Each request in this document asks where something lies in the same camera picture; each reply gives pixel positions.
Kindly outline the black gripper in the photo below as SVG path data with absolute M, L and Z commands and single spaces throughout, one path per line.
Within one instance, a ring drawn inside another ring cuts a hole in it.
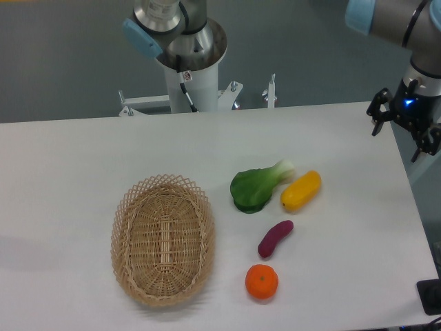
M 388 88 L 383 88 L 374 95 L 366 111 L 373 124 L 371 135 L 376 136 L 384 123 L 393 120 L 408 131 L 415 131 L 411 133 L 417 146 L 411 158 L 412 163 L 421 153 L 434 156 L 440 150 L 440 124 L 430 125 L 439 104 L 440 96 L 428 97 L 416 92 L 409 94 L 403 81 L 394 98 Z

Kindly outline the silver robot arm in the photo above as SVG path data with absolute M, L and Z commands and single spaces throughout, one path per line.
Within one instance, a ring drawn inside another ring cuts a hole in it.
M 367 115 L 377 135 L 392 121 L 416 143 L 412 161 L 440 150 L 440 124 L 434 120 L 440 106 L 440 2 L 349 1 L 345 23 L 365 35 L 372 34 L 411 51 L 409 67 L 398 89 L 375 94 Z

